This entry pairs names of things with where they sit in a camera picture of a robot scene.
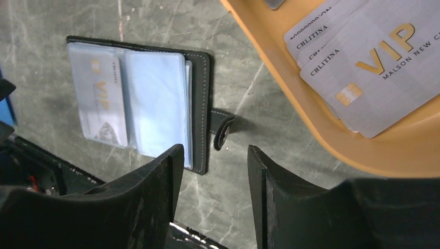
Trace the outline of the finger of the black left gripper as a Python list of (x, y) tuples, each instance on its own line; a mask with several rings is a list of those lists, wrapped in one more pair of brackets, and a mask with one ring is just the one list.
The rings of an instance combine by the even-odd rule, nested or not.
[(16, 89), (16, 86), (6, 79), (0, 80), (0, 101), (10, 96)]

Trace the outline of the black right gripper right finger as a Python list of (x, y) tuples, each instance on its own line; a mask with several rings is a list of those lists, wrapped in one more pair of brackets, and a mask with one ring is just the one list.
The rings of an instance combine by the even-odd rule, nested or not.
[(439, 179), (312, 184), (251, 145), (247, 168), (258, 248), (439, 248)]

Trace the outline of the black leather card holder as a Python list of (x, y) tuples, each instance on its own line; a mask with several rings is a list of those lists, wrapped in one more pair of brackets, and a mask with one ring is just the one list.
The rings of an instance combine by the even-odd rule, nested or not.
[(119, 59), (128, 135), (128, 146), (119, 148), (156, 158), (182, 144), (184, 168), (207, 173), (210, 149), (222, 148), (235, 120), (212, 106), (212, 55), (73, 35), (66, 46), (69, 60), (74, 49), (111, 52)]

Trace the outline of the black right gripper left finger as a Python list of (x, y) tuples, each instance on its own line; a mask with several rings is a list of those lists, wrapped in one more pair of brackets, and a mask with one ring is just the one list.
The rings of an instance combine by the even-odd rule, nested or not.
[(51, 197), (1, 187), (1, 248), (164, 248), (184, 163), (176, 144), (85, 193)]

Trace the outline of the orange oval tray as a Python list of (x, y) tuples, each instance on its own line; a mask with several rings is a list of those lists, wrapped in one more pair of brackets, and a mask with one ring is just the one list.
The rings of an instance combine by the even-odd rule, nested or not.
[(312, 135), (333, 156), (367, 173), (388, 177), (439, 177), (439, 98), (373, 139), (346, 129), (300, 78), (283, 36), (321, 4), (223, 1)]

